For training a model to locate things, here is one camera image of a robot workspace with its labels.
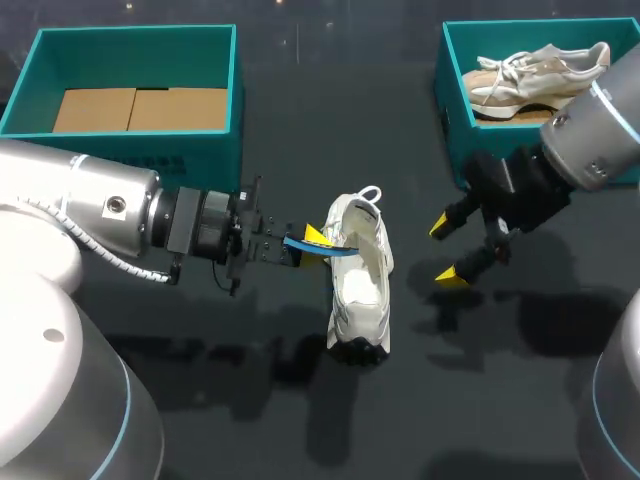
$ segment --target sneaker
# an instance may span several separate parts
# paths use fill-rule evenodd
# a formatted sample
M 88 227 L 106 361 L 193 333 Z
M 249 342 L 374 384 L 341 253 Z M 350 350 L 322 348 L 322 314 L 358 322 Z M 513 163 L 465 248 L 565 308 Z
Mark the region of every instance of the sneaker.
M 473 111 L 508 120 L 529 105 L 560 110 L 591 86 L 611 64 L 604 42 L 588 50 L 560 50 L 549 44 L 503 61 L 478 57 L 480 70 L 462 78 Z
M 367 199 L 365 195 L 375 193 Z M 379 363 L 389 354 L 389 275 L 394 262 L 387 229 L 376 202 L 382 197 L 370 186 L 340 195 L 322 229 L 335 246 L 357 248 L 358 254 L 331 257 L 333 311 L 327 348 L 347 363 Z

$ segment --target green storage bin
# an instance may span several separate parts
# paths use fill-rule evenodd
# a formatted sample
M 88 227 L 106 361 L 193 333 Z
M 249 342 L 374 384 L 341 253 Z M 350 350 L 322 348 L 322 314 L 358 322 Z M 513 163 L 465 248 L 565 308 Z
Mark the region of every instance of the green storage bin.
M 66 89 L 171 87 L 226 88 L 225 128 L 51 133 Z M 240 187 L 243 100 L 235 25 L 42 29 L 0 138 L 154 169 L 168 188 L 231 193 Z
M 540 141 L 539 126 L 479 125 L 474 118 L 462 75 L 478 69 L 477 57 L 502 60 L 520 51 L 535 51 L 552 43 L 564 50 L 589 48 L 597 42 L 611 47 L 611 61 L 640 42 L 640 27 L 633 18 L 570 20 L 512 20 L 445 22 L 438 51 L 434 93 L 456 184 L 464 188 L 461 170 L 474 150 L 497 158 L 519 145 Z M 619 178 L 618 184 L 637 184 L 640 168 Z

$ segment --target cardboard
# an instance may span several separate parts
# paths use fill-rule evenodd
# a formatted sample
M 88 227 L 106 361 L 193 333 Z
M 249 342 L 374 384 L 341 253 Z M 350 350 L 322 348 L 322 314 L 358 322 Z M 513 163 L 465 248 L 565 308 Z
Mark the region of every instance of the cardboard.
M 67 90 L 53 132 L 224 130 L 227 90 Z
M 530 125 L 545 123 L 551 117 L 553 117 L 551 110 L 529 110 L 516 114 L 515 117 L 509 120 L 492 120 L 490 118 L 476 118 L 478 125 L 491 125 L 491 126 L 509 126 L 509 125 Z
M 223 130 L 226 118 L 226 89 L 138 90 L 129 130 Z
M 135 95 L 135 88 L 67 90 L 53 132 L 125 131 Z

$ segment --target beige sneaker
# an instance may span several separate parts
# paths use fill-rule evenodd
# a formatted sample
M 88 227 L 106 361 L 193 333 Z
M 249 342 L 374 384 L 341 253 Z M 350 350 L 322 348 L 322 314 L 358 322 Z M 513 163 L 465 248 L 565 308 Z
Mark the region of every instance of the beige sneaker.
M 478 57 L 480 70 L 465 74 L 473 111 L 507 120 L 528 105 L 559 110 L 607 71 L 611 49 L 604 42 L 588 50 L 560 50 L 549 44 L 503 61 Z

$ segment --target bolt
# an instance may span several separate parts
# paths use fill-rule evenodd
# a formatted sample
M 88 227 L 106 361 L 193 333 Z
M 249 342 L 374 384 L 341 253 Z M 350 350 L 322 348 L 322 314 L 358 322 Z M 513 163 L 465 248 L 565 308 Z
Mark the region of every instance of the bolt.
M 107 200 L 107 208 L 111 213 L 122 213 L 127 208 L 127 203 L 122 197 L 111 197 Z
M 566 113 L 563 113 L 562 115 L 558 115 L 553 120 L 553 126 L 554 127 L 561 127 L 562 125 L 567 123 L 567 120 L 569 120 L 569 115 L 567 115 Z

